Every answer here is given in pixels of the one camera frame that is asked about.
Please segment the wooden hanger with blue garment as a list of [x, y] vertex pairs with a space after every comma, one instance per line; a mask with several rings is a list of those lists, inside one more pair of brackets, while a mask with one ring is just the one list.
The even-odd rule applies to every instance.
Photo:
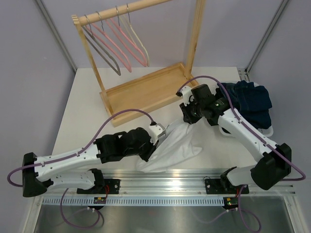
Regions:
[[127, 34], [129, 35], [130, 40], [134, 43], [134, 45], [138, 46], [136, 42], [139, 43], [140, 47], [143, 50], [143, 58], [144, 58], [145, 63], [146, 63], [145, 66], [149, 67], [150, 66], [150, 57], [149, 57], [149, 54], [148, 54], [146, 47], [144, 46], [143, 42], [141, 41], [140, 37], [138, 36], [138, 34], [136, 33], [136, 31], [134, 30], [134, 28], [132, 26], [128, 4], [126, 4], [126, 9], [127, 9], [127, 13], [126, 13], [127, 17], [121, 16], [121, 23], [122, 23], [124, 29], [126, 30]]

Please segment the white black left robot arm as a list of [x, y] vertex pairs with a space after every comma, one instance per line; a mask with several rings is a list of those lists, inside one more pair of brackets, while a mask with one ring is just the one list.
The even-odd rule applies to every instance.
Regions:
[[22, 195], [36, 197], [56, 188], [100, 193], [105, 187], [101, 171], [93, 168], [78, 173], [78, 168], [118, 162], [129, 156], [139, 156], [147, 162], [164, 133], [159, 125], [149, 126], [148, 130], [138, 127], [128, 132], [106, 134], [81, 151], [40, 157], [33, 152], [27, 153], [22, 163]]

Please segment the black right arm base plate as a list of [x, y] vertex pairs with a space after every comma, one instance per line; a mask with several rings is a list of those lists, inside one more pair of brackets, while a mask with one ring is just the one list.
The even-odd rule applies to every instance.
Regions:
[[221, 184], [221, 179], [205, 179], [205, 189], [206, 194], [212, 195], [212, 194], [232, 194], [236, 195], [239, 193], [240, 189], [242, 188], [242, 185], [240, 186], [226, 186], [224, 187]]

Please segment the pink hanger with black garment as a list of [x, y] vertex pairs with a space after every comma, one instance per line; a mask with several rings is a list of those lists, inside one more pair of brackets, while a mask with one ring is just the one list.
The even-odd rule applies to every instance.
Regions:
[[115, 9], [118, 22], [113, 18], [106, 19], [105, 22], [133, 58], [135, 58], [135, 60], [143, 67], [148, 67], [150, 64], [148, 52], [136, 32], [133, 30], [130, 18], [128, 21], [124, 20], [124, 17], [120, 16], [117, 6], [115, 6]]

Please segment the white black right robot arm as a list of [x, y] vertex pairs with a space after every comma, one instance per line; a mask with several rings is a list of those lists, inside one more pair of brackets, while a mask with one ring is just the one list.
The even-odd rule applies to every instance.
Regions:
[[184, 86], [176, 95], [183, 99], [179, 106], [184, 122], [194, 124], [205, 118], [210, 126], [219, 126], [236, 138], [256, 161], [253, 166], [235, 166], [222, 173], [222, 190], [232, 192], [246, 184], [268, 190], [290, 174], [291, 148], [285, 143], [278, 145], [260, 133], [236, 109], [231, 109], [228, 99], [212, 94], [208, 85]]

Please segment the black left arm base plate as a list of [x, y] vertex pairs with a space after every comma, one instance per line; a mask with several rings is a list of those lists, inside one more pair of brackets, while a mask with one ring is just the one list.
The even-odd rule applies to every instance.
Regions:
[[120, 183], [121, 180], [120, 179], [104, 179], [104, 185], [101, 187], [92, 187], [88, 190], [83, 190], [78, 188], [76, 193], [77, 194], [106, 194], [106, 192], [108, 192], [108, 194], [119, 194], [119, 190], [120, 190]]

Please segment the white garment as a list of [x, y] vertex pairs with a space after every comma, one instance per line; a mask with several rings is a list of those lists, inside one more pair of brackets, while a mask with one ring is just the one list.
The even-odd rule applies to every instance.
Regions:
[[138, 161], [139, 172], [165, 172], [168, 168], [189, 160], [203, 150], [194, 140], [196, 126], [178, 119], [166, 127], [156, 150], [147, 162]]

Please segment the grey metal hanger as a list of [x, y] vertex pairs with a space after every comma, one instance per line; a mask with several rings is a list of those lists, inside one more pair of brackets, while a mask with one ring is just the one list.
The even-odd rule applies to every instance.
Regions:
[[112, 53], [114, 55], [116, 55], [117, 57], [119, 57], [119, 55], [112, 49], [110, 48], [109, 46], [107, 46], [105, 43], [100, 43], [98, 40], [97, 40], [97, 37], [96, 35], [93, 33], [92, 31], [92, 28], [91, 28], [91, 23], [89, 22], [89, 19], [88, 17], [85, 15], [87, 21], [88, 21], [88, 24], [89, 24], [89, 30], [87, 29], [86, 26], [83, 26], [83, 30], [88, 34], [88, 36], [92, 39], [93, 42], [95, 42], [97, 44], [97, 46], [108, 56], [109, 59], [112, 60], [112, 62], [115, 64], [115, 65], [112, 65], [108, 59], [98, 50], [98, 48], [92, 43], [92, 41], [86, 37], [86, 40], [87, 42], [95, 49], [95, 51], [101, 56], [101, 58], [115, 71], [116, 74], [118, 74], [119, 76], [121, 76], [121, 69], [120, 69], [120, 66], [118, 64], [118, 62], [116, 61], [116, 59], [102, 46], [105, 45], [109, 50], [112, 51]]

